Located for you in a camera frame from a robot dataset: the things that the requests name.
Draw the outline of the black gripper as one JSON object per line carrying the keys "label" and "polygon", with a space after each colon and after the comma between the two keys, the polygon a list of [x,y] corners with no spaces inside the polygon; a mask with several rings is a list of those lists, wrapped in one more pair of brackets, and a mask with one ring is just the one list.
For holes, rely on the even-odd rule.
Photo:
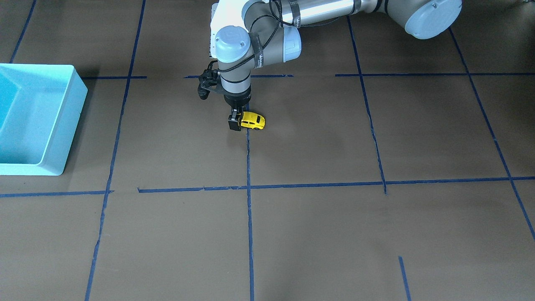
{"label": "black gripper", "polygon": [[252,96],[250,94],[235,96],[224,95],[225,102],[231,106],[231,111],[228,118],[229,129],[232,131],[242,130],[242,114],[246,106],[249,104]]}

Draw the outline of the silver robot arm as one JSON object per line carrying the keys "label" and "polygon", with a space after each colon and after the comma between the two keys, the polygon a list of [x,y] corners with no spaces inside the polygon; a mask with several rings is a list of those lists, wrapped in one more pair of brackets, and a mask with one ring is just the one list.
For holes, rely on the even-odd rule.
{"label": "silver robot arm", "polygon": [[252,97],[252,70],[298,58],[300,28],[380,12],[411,36],[430,39],[456,21],[462,6],[461,0],[220,0],[211,8],[213,61],[199,80],[199,97],[222,94],[231,107],[229,128],[241,131]]}

